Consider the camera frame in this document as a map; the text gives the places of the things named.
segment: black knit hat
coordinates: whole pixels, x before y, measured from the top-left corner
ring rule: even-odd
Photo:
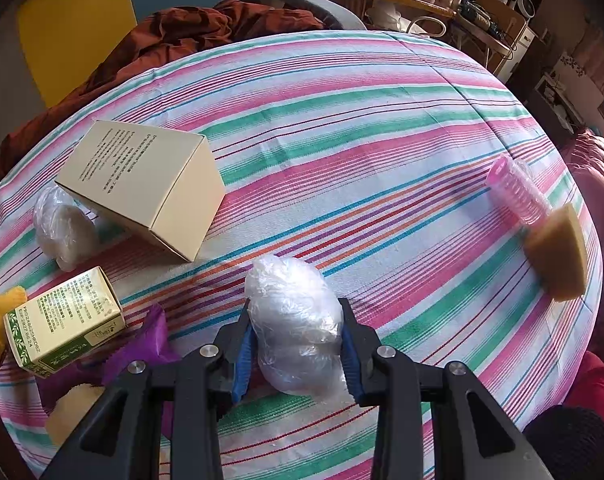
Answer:
[[[553,406],[522,432],[554,480],[593,478],[604,452],[604,421],[593,410]]]

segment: small green and white box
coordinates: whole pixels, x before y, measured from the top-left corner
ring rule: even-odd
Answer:
[[[126,327],[100,267],[54,286],[4,316],[18,365],[46,378]]]

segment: grey armrest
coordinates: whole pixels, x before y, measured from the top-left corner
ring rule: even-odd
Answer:
[[[367,30],[364,23],[350,10],[329,0],[280,0],[297,9],[310,10],[329,28],[343,30]]]

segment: blue gripper pad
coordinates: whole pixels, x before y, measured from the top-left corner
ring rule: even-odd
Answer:
[[[240,399],[242,399],[249,387],[254,345],[257,345],[257,339],[255,333],[253,333],[253,327],[249,323],[249,326],[246,327],[246,331],[244,332],[242,345],[240,346],[240,351],[237,355],[236,373],[233,381],[233,389],[231,390],[231,400],[234,404],[240,402]]]
[[[340,352],[342,369],[346,380],[349,393],[358,404],[364,397],[364,388],[362,387],[362,376],[360,375],[360,359],[355,351],[353,338],[348,327],[342,328],[342,351]]]

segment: beige box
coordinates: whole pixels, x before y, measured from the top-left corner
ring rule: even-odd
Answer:
[[[207,138],[96,121],[56,177],[87,207],[192,262],[224,197]]]
[[[54,286],[4,316],[16,362],[38,377],[50,376],[125,326],[100,267]]]

